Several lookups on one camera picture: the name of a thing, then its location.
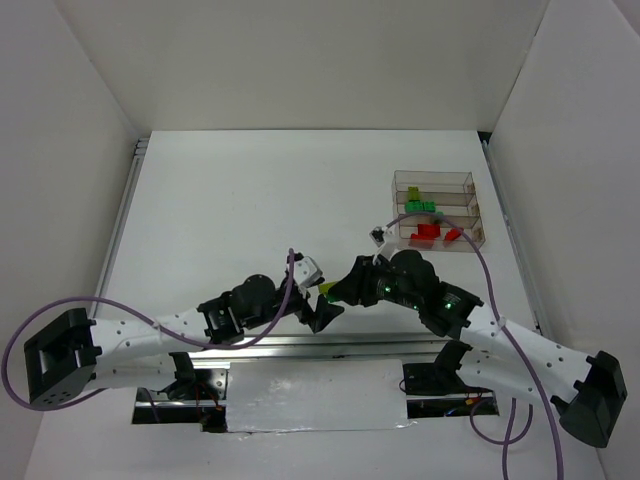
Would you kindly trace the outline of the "yellow lego brick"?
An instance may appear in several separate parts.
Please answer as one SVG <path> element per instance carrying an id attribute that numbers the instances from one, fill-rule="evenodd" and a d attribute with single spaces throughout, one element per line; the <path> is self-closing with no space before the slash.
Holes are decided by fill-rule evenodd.
<path id="1" fill-rule="evenodd" d="M 328 294 L 329 294 L 330 289 L 331 289 L 334 285 L 335 285 L 335 282 L 327 282 L 327 283 L 320 284 L 320 285 L 318 286 L 318 292 L 319 292 L 321 295 L 328 295 Z"/>

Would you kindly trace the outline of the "red rectangular lego brick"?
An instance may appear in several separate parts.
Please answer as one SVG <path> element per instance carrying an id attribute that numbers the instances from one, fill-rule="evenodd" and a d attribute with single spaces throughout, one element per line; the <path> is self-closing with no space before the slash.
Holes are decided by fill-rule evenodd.
<path id="1" fill-rule="evenodd" d="M 409 245 L 414 248 L 430 250 L 440 236 L 441 226 L 439 224 L 418 224 L 417 231 L 410 236 Z"/>

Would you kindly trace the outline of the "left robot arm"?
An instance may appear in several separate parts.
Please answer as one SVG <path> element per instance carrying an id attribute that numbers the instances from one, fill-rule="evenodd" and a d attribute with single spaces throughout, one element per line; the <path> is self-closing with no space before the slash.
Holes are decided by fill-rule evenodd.
<path id="1" fill-rule="evenodd" d="M 87 390 L 131 386 L 162 374 L 163 355 L 174 359 L 174 383 L 186 383 L 189 353 L 239 350 L 248 344 L 248 330 L 270 329 L 289 315 L 318 333 L 344 311 L 324 295 L 309 303 L 308 289 L 319 280 L 303 271 L 276 285 L 267 276 L 252 275 L 195 308 L 155 318 L 119 302 L 111 305 L 127 313 L 124 320 L 92 318 L 86 309 L 71 307 L 24 343 L 28 404 L 54 410 L 75 404 Z"/>

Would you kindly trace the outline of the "small green lego brick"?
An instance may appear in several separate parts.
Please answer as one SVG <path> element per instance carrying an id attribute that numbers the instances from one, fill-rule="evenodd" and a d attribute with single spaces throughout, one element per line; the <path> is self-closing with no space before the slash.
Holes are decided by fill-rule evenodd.
<path id="1" fill-rule="evenodd" d="M 434 201 L 424 201 L 423 209 L 428 213 L 435 213 L 437 210 L 437 205 Z"/>

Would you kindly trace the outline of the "yellow-green sloped lego brick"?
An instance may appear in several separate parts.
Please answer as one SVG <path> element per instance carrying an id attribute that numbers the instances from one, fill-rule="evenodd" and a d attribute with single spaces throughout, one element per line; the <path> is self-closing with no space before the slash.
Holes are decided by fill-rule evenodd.
<path id="1" fill-rule="evenodd" d="M 410 186 L 407 191 L 407 201 L 408 202 L 420 202 L 421 194 L 418 187 Z"/>

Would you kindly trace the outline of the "dark green lego brick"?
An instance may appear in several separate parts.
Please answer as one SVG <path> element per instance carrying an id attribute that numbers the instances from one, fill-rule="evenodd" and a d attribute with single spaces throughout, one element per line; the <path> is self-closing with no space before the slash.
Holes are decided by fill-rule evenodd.
<path id="1" fill-rule="evenodd" d="M 424 203 L 419 200 L 410 200 L 406 202 L 406 204 L 404 205 L 404 209 L 406 214 L 423 212 Z"/>

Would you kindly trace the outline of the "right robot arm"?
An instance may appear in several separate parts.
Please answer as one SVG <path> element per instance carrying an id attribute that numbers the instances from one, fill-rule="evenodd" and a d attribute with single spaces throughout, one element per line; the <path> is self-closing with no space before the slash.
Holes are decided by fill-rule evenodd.
<path id="1" fill-rule="evenodd" d="M 577 440 L 596 448 L 609 444 L 627 399 L 613 355 L 572 350 L 495 317 L 479 297 L 440 280 L 416 251 L 389 260 L 359 256 L 328 295 L 350 306 L 386 301 L 414 310 L 429 331 L 448 340 L 436 360 L 446 379 L 547 409 Z"/>

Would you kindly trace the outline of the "red rounded lego brick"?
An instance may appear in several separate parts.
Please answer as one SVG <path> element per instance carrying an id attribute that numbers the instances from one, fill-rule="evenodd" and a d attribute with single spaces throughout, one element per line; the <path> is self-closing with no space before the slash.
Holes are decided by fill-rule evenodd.
<path id="1" fill-rule="evenodd" d="M 446 233 L 446 235 L 444 237 L 444 240 L 443 240 L 443 243 L 444 244 L 453 243 L 453 242 L 457 241 L 462 236 L 463 233 L 464 233 L 463 229 L 454 229 L 454 228 L 452 228 L 451 230 L 449 230 Z"/>

